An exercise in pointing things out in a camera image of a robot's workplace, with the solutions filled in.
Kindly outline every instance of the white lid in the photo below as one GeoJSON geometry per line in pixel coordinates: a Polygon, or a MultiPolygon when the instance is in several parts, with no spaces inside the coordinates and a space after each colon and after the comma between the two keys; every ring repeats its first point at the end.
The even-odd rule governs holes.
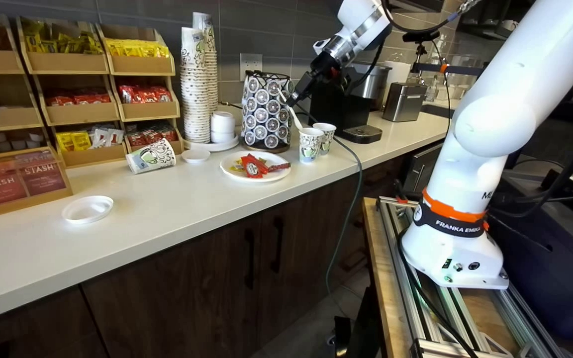
{"type": "Polygon", "coordinates": [[[113,207],[114,201],[111,197],[86,196],[70,202],[61,212],[61,216],[72,224],[89,224],[106,217],[113,207]]]}
{"type": "Polygon", "coordinates": [[[182,152],[180,156],[185,160],[185,162],[195,164],[202,163],[209,159],[211,153],[209,150],[204,149],[189,149],[182,152]]]}

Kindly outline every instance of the gray tile backsplash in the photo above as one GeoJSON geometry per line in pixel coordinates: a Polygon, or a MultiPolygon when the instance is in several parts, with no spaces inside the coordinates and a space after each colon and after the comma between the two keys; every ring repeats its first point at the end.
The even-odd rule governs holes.
{"type": "MultiPolygon", "coordinates": [[[[396,22],[420,29],[443,21],[461,0],[446,0],[441,13],[394,14],[396,22]]],[[[157,29],[171,53],[180,56],[181,27],[191,25],[191,12],[213,14],[218,47],[220,97],[239,102],[240,53],[262,54],[265,71],[299,79],[315,57],[312,44],[339,31],[335,14],[338,0],[0,0],[0,13],[89,22],[137,25],[157,29]]],[[[457,21],[441,29],[437,44],[441,54],[462,63],[489,61],[502,42],[486,41],[455,32],[457,21]]],[[[402,32],[386,39],[382,61],[415,59],[416,44],[404,43],[402,32]]],[[[432,44],[425,44],[428,57],[436,55],[432,44]]],[[[375,50],[361,53],[356,61],[370,63],[375,50]]]]}

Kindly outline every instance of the white countertop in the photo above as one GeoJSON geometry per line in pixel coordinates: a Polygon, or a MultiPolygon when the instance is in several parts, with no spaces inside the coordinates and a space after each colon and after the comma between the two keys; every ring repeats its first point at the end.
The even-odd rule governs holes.
{"type": "MultiPolygon", "coordinates": [[[[444,138],[448,120],[421,113],[416,122],[369,117],[383,130],[368,145],[349,143],[364,168],[444,138]]],[[[173,168],[133,175],[125,161],[68,170],[75,195],[0,215],[0,313],[184,242],[355,173],[355,159],[337,143],[312,165],[298,162],[298,145],[280,154],[292,163],[281,181],[253,185],[232,181],[219,163],[178,157],[173,168]],[[61,218],[69,202],[107,195],[114,209],[100,222],[71,226],[61,218]]]]}

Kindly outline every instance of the stack of white bowls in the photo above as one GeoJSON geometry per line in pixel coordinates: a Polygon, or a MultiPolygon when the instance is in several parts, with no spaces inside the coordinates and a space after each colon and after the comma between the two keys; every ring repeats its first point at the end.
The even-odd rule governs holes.
{"type": "Polygon", "coordinates": [[[185,139],[194,143],[209,143],[209,106],[211,73],[205,67],[204,36],[202,30],[182,28],[180,85],[183,103],[185,139]]]}
{"type": "Polygon", "coordinates": [[[211,115],[211,141],[213,143],[227,143],[232,141],[236,134],[234,129],[236,120],[229,112],[215,111],[211,115]]]}
{"type": "Polygon", "coordinates": [[[205,38],[205,67],[207,77],[207,99],[209,109],[216,111],[218,108],[218,56],[216,55],[216,38],[213,33],[211,14],[193,13],[194,29],[202,30],[205,38]]]}

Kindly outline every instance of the black coffee machine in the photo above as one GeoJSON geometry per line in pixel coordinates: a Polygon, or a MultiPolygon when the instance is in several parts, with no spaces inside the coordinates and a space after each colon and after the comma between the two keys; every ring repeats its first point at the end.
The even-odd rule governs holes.
{"type": "MultiPolygon", "coordinates": [[[[347,74],[358,80],[368,67],[353,64],[347,69],[347,74]]],[[[318,122],[335,125],[335,135],[353,143],[368,144],[380,140],[382,130],[366,122],[374,102],[382,95],[387,75],[388,68],[375,67],[366,81],[351,90],[350,95],[345,95],[335,84],[318,83],[311,91],[311,115],[318,122]]]]}

